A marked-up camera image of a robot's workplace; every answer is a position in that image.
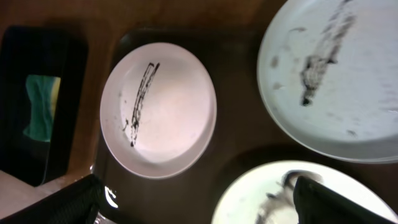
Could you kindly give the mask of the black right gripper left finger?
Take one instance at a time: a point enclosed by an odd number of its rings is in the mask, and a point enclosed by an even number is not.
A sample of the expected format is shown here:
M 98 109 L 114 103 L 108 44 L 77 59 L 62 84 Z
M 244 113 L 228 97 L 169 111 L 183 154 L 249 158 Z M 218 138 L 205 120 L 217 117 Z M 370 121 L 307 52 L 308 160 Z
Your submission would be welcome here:
M 16 224 L 92 224 L 100 210 L 104 188 L 90 174 L 38 202 L 1 219 Z

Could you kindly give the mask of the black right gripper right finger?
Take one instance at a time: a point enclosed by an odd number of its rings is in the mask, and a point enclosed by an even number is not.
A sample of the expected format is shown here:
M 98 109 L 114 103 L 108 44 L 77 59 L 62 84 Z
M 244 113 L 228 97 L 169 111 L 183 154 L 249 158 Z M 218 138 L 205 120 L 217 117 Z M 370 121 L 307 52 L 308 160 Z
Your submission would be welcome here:
M 304 176 L 295 184 L 294 205 L 299 224 L 394 224 Z

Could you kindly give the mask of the white plate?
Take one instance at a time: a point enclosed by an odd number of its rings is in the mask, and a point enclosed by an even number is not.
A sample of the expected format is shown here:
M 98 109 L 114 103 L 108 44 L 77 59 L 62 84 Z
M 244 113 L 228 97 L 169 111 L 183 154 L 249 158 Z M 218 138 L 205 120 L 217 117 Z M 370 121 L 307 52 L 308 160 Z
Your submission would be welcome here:
M 392 208 L 356 179 L 313 162 L 276 161 L 253 168 L 235 180 L 219 200 L 212 223 L 298 223 L 293 187 L 301 175 L 397 222 Z

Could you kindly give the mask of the green yellow sponge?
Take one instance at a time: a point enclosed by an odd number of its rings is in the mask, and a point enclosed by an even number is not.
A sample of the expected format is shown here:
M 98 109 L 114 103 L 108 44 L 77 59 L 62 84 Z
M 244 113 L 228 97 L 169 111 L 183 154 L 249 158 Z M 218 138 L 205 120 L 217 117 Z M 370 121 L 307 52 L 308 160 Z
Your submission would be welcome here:
M 28 138 L 40 142 L 50 142 L 60 82 L 60 77 L 27 76 L 25 88 L 30 100 L 30 121 L 23 133 Z

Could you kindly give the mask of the grey plate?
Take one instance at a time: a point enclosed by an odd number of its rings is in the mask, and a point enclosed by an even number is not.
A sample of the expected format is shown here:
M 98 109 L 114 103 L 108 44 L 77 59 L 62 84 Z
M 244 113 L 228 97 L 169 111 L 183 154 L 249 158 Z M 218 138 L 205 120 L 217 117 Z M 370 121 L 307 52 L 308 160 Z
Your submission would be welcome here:
M 271 20 L 257 84 L 299 144 L 365 164 L 397 162 L 397 0 L 289 0 Z

